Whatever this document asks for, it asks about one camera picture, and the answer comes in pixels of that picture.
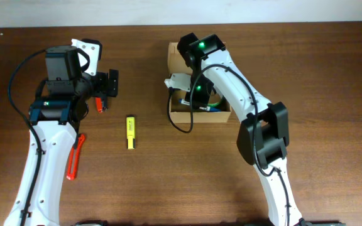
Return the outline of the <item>yellow highlighter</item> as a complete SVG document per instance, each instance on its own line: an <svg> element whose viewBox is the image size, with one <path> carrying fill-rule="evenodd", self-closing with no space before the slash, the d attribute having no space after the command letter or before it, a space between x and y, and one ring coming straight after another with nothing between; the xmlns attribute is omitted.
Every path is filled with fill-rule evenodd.
<svg viewBox="0 0 362 226"><path fill-rule="evenodd" d="M136 133L135 133L135 118L134 116L126 117L126 135L128 149L135 149Z"/></svg>

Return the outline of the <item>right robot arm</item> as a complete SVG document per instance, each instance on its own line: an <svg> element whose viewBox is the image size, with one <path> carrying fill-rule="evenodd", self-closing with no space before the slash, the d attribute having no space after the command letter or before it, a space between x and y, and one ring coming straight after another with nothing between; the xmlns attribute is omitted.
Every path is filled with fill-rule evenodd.
<svg viewBox="0 0 362 226"><path fill-rule="evenodd" d="M212 89L222 94L240 122L237 147L258 173L273 225L302 225L287 173L288 111L282 102L261 95L234 64L215 34L198 39L181 37L177 50L192 69L187 99L190 110L206 107Z"/></svg>

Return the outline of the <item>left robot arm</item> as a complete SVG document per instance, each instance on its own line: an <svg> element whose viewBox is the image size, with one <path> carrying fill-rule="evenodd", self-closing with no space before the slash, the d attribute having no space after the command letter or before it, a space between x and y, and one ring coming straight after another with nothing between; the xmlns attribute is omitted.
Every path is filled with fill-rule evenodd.
<svg viewBox="0 0 362 226"><path fill-rule="evenodd" d="M98 72L102 45L74 40L43 49L47 77L35 92L28 113L30 130L25 169L5 225L58 225L60 194L67 160L79 147L80 122L89 113L87 100L118 94L118 71Z"/></svg>

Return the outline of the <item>green tape roll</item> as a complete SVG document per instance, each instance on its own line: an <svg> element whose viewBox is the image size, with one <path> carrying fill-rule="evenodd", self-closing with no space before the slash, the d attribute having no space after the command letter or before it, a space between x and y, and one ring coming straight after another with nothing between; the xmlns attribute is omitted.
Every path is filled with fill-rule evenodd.
<svg viewBox="0 0 362 226"><path fill-rule="evenodd" d="M221 96L221 99L215 103L208 103L207 105L209 107L214 107L216 108L217 106L221 105L223 103L223 101L225 100L224 96Z"/></svg>

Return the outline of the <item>cardboard box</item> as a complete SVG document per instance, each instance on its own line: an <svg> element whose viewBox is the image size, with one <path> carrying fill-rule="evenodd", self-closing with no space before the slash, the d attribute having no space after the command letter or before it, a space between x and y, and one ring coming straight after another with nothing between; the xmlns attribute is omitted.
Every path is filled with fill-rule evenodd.
<svg viewBox="0 0 362 226"><path fill-rule="evenodd" d="M184 59L177 50L177 42L170 42L168 45L167 65L171 76L173 73L186 73L191 76L192 70L185 65ZM190 122L190 109L187 105L179 103L179 99L185 98L186 91L176 90L170 99L169 113L172 121L176 124L188 124ZM215 103L221 99L221 94L212 92L209 103ZM226 123L232 113L229 102L225 99L223 103L216 108L220 112L206 112L203 110L194 110L194 123Z"/></svg>

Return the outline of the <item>orange utility knife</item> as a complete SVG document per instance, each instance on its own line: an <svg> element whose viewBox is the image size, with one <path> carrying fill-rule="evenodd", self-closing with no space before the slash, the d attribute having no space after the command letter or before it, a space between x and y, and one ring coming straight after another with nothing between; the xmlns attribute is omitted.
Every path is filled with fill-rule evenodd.
<svg viewBox="0 0 362 226"><path fill-rule="evenodd" d="M86 136L84 134L79 134L77 136L77 140L72 146L69 154L69 161L67 164L67 173L66 178L68 180L75 180L77 176L77 170L79 166L79 158L80 158L80 151L82 146L86 140Z"/></svg>

